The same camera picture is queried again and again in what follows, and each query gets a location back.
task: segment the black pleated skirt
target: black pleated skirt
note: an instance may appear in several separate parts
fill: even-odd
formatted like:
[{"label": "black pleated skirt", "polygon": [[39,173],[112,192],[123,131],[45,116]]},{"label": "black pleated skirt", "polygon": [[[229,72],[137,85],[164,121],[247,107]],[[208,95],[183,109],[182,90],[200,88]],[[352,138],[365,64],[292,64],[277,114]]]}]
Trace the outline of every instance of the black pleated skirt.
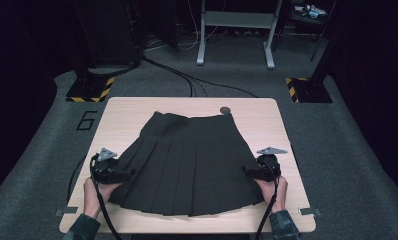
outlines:
[{"label": "black pleated skirt", "polygon": [[217,214],[263,201],[241,166],[255,158],[231,114],[188,118],[155,112],[118,159],[136,169],[110,201],[162,215]]}]

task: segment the cable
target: cable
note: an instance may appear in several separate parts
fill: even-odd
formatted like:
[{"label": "cable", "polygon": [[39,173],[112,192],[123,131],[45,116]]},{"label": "cable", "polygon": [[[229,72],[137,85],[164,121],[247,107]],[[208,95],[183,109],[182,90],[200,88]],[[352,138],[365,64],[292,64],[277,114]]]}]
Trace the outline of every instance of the cable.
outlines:
[{"label": "cable", "polygon": [[192,12],[192,7],[190,6],[190,0],[187,1],[187,4],[189,5],[189,11],[190,11],[190,15],[192,16],[192,20],[193,20],[193,24],[195,25],[195,32],[196,32],[196,40],[193,43],[192,46],[190,46],[189,48],[182,48],[180,47],[180,44],[178,45],[179,48],[183,49],[183,50],[190,50],[192,49],[194,46],[196,46],[196,44],[198,43],[198,39],[199,39],[199,33],[198,33],[198,27],[196,25],[196,21],[195,18],[193,17],[193,12]]},{"label": "cable", "polygon": [[276,179],[276,176],[273,172],[273,169],[270,167],[270,165],[268,165],[268,163],[266,161],[263,161],[265,163],[265,165],[267,165],[268,169],[270,169],[271,174],[273,175],[273,179],[274,179],[274,194],[271,197],[270,203],[268,204],[267,209],[265,210],[264,216],[262,217],[261,223],[259,224],[258,230],[256,231],[256,235],[255,235],[255,240],[258,240],[259,237],[261,236],[261,232],[262,232],[262,228],[264,227],[265,221],[267,221],[268,215],[270,215],[271,209],[274,206],[274,203],[276,202],[276,198],[277,198],[277,188],[278,188],[278,179]]},{"label": "cable", "polygon": [[186,77],[186,78],[191,78],[191,79],[193,79],[193,80],[195,80],[195,81],[207,83],[207,84],[214,85],[214,86],[217,86],[217,87],[224,87],[224,88],[235,89],[235,90],[238,90],[238,91],[247,93],[247,94],[249,94],[249,95],[251,95],[251,96],[253,96],[253,97],[259,98],[257,95],[255,95],[255,94],[253,94],[253,93],[251,93],[251,92],[249,92],[249,91],[243,90],[243,89],[241,89],[241,88],[238,88],[238,87],[233,87],[233,86],[228,86],[228,85],[223,85],[223,84],[217,84],[217,83],[205,81],[205,80],[202,80],[202,79],[199,79],[199,78],[190,76],[190,75],[188,75],[188,74],[186,74],[186,73],[180,72],[180,71],[175,70],[175,69],[173,69],[173,68],[171,68],[171,67],[168,67],[168,66],[165,66],[165,65],[163,65],[163,64],[157,63],[157,62],[155,62],[155,61],[153,61],[153,60],[147,58],[145,55],[142,56],[142,59],[145,60],[145,61],[148,62],[148,63],[151,63],[151,64],[153,64],[153,65],[155,65],[155,66],[160,67],[160,68],[163,68],[163,69],[165,69],[165,70],[167,70],[167,71],[170,71],[170,72],[172,72],[172,73],[174,73],[174,74],[177,74],[177,75],[179,75],[179,76],[183,76],[183,77]]},{"label": "cable", "polygon": [[109,229],[111,230],[112,234],[114,237],[118,240],[122,240],[121,236],[118,234],[118,232],[115,230],[114,225],[111,222],[111,219],[109,218],[108,211],[106,210],[105,203],[103,201],[102,194],[99,192],[99,183],[94,179],[93,176],[93,158],[90,160],[90,177],[93,180],[93,185],[94,188],[96,189],[97,193],[97,199],[99,200],[100,208],[102,210],[103,217],[105,218],[106,223],[108,224]]},{"label": "cable", "polygon": [[[225,11],[225,3],[226,3],[226,0],[224,0],[223,10],[222,10],[223,12]],[[208,38],[211,37],[211,35],[215,32],[215,30],[217,30],[217,28],[218,28],[218,26],[216,26],[216,27],[214,28],[214,30],[212,30],[212,32],[208,35],[208,37],[205,38],[205,41],[207,41]]]},{"label": "cable", "polygon": [[72,181],[74,180],[75,173],[77,172],[77,169],[80,167],[81,163],[84,162],[84,159],[86,159],[87,155],[85,155],[81,161],[77,164],[75,167],[74,171],[71,174],[71,178],[69,179],[69,184],[68,184],[68,190],[67,190],[67,204],[69,203],[69,199],[71,198],[71,187],[72,187]]},{"label": "cable", "polygon": [[[157,63],[157,62],[155,62],[155,61],[153,61],[153,60],[150,60],[150,59],[148,59],[148,58],[147,58],[146,56],[144,56],[144,55],[143,55],[142,58],[143,58],[143,60],[145,60],[146,62],[148,62],[148,63],[150,63],[150,64],[152,64],[152,65],[155,65],[155,66],[157,66],[157,67],[160,67],[160,68],[162,68],[162,69],[165,69],[165,70],[167,70],[167,71],[170,71],[170,72],[172,72],[172,73],[174,73],[174,74],[177,74],[178,76],[182,77],[184,80],[186,80],[186,81],[189,83],[189,86],[190,86],[190,97],[193,97],[193,92],[195,93],[195,96],[197,96],[196,89],[194,88],[194,85],[192,84],[191,80],[188,79],[188,78],[187,78],[185,75],[183,75],[181,72],[179,72],[179,71],[177,71],[177,70],[175,70],[175,69],[173,69],[173,68],[170,68],[170,67],[168,67],[168,66],[165,66],[165,65],[162,65],[162,64],[160,64],[160,63]],[[193,81],[194,81],[196,84],[198,84],[198,85],[202,88],[202,90],[204,91],[205,95],[208,97],[208,93],[206,92],[205,88],[204,88],[200,83],[198,83],[196,80],[193,79]]]}]

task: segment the dark background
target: dark background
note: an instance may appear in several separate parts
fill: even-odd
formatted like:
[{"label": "dark background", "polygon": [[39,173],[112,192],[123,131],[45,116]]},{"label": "dark background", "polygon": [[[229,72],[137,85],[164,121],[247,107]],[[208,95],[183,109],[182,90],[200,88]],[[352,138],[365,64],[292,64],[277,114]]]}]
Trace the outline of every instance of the dark background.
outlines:
[{"label": "dark background", "polygon": [[[188,28],[185,2],[172,4],[175,19]],[[199,1],[191,2],[199,19]],[[212,2],[211,9],[222,5]],[[262,10],[262,1],[228,2],[233,9]],[[339,1],[328,37],[333,48],[322,58],[320,71],[334,78],[362,134],[398,186],[398,1]],[[77,51],[68,55],[63,38]],[[96,67],[69,1],[0,1],[0,184],[53,103],[54,77],[70,71],[71,61]]]}]

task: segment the gray mat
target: gray mat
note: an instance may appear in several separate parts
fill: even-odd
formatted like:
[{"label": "gray mat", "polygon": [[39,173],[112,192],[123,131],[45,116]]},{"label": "gray mat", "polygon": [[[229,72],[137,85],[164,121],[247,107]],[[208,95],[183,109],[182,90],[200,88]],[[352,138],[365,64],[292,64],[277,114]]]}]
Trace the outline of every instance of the gray mat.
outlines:
[{"label": "gray mat", "polygon": [[[274,53],[276,69],[266,68],[262,42],[254,37],[209,43],[204,66],[196,66],[198,46],[175,51],[169,47],[145,55],[192,76],[274,98],[312,207],[323,215],[317,229],[303,239],[398,239],[398,190],[360,134],[336,84],[326,86],[332,104],[293,103],[286,77],[311,76],[319,55],[309,62],[314,43],[282,38]],[[101,72],[115,69],[100,69]],[[66,206],[71,173],[87,153],[106,106],[65,102],[75,80],[72,72],[57,77],[58,94],[25,153],[0,187],[0,239],[60,239],[56,209]],[[246,93],[203,84],[209,97],[251,97]],[[196,86],[200,97],[205,95]],[[189,85],[180,77],[146,62],[118,76],[110,97],[187,97]],[[91,130],[77,131],[85,111],[95,118]],[[99,234],[97,239],[113,239]]]}]

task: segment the black cable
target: black cable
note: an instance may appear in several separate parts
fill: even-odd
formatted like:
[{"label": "black cable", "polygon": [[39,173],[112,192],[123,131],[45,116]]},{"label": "black cable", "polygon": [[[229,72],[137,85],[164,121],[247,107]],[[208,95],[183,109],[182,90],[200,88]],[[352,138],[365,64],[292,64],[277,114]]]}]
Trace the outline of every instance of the black cable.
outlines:
[{"label": "black cable", "polygon": [[71,187],[72,187],[72,181],[74,180],[75,173],[77,172],[77,169],[80,167],[81,163],[84,162],[84,159],[86,159],[87,155],[85,155],[81,161],[77,164],[75,167],[74,171],[71,174],[71,178],[69,179],[69,184],[68,184],[68,190],[67,190],[67,204],[69,203],[69,199],[71,197]]},{"label": "black cable", "polygon": [[270,215],[271,209],[273,208],[274,203],[276,202],[276,198],[277,198],[278,182],[277,182],[276,176],[273,172],[273,169],[268,165],[268,163],[266,161],[263,161],[263,162],[265,163],[265,165],[267,165],[268,169],[270,169],[271,174],[273,175],[274,194],[271,197],[270,203],[268,204],[268,207],[265,210],[264,216],[262,217],[261,223],[259,224],[258,230],[256,231],[255,240],[258,240],[259,237],[261,236],[262,228],[264,227],[265,221],[267,221],[268,215]]},{"label": "black cable", "polygon": [[180,77],[182,77],[184,80],[187,81],[187,83],[188,83],[189,86],[190,86],[190,97],[193,97],[193,92],[195,93],[195,96],[197,95],[197,94],[196,94],[196,89],[195,89],[194,86],[192,85],[192,82],[191,82],[188,78],[186,78],[185,76],[176,73],[176,72],[175,72],[175,71],[176,71],[175,69],[172,69],[172,68],[170,68],[170,67],[168,67],[168,66],[165,66],[165,65],[159,64],[159,63],[157,63],[157,62],[154,62],[154,61],[152,61],[152,60],[146,58],[144,55],[143,55],[143,59],[144,59],[146,62],[149,62],[149,63],[152,64],[152,65],[155,65],[155,66],[157,66],[157,67],[163,68],[163,69],[165,69],[165,70],[167,70],[167,71],[170,71],[170,72],[172,72],[172,73],[174,73],[174,74],[177,74],[177,75],[179,75]]},{"label": "black cable", "polygon": [[238,91],[247,93],[247,94],[249,94],[249,95],[251,95],[251,96],[253,96],[253,97],[259,98],[257,95],[255,95],[255,94],[253,94],[253,93],[251,93],[251,92],[249,92],[249,91],[243,90],[243,89],[241,89],[241,88],[238,88],[238,87],[233,87],[233,86],[228,86],[228,85],[223,85],[223,84],[217,84],[217,83],[205,81],[205,80],[202,80],[202,79],[199,79],[199,78],[190,76],[190,75],[188,75],[188,74],[186,74],[186,73],[180,72],[180,71],[175,70],[175,69],[173,69],[173,68],[171,68],[171,67],[168,67],[168,66],[165,66],[165,65],[163,65],[163,64],[157,63],[157,62],[155,62],[155,61],[153,61],[153,60],[147,58],[145,55],[142,56],[142,59],[145,60],[145,61],[148,62],[148,63],[151,63],[151,64],[153,64],[153,65],[155,65],[155,66],[158,66],[158,67],[161,67],[161,68],[163,68],[163,69],[166,69],[166,70],[168,70],[168,71],[170,71],[170,72],[173,72],[174,74],[177,74],[177,75],[179,75],[179,76],[182,75],[182,76],[184,76],[184,77],[189,77],[189,78],[191,78],[191,79],[193,79],[193,80],[200,81],[200,82],[203,82],[203,83],[207,83],[207,84],[210,84],[210,85],[214,85],[214,86],[217,86],[217,87],[225,87],[225,88],[235,89],[235,90],[238,90]]},{"label": "black cable", "polygon": [[90,160],[90,176],[91,176],[91,178],[93,180],[94,188],[96,189],[97,199],[99,200],[100,209],[102,210],[103,217],[105,218],[105,221],[108,224],[108,227],[111,230],[111,232],[114,235],[114,237],[116,239],[118,239],[118,240],[122,240],[121,236],[115,230],[114,225],[111,222],[111,219],[109,218],[109,214],[108,214],[108,211],[106,210],[106,206],[105,206],[105,203],[103,201],[102,194],[100,194],[100,192],[99,192],[99,183],[94,179],[94,176],[93,176],[93,158]]}]

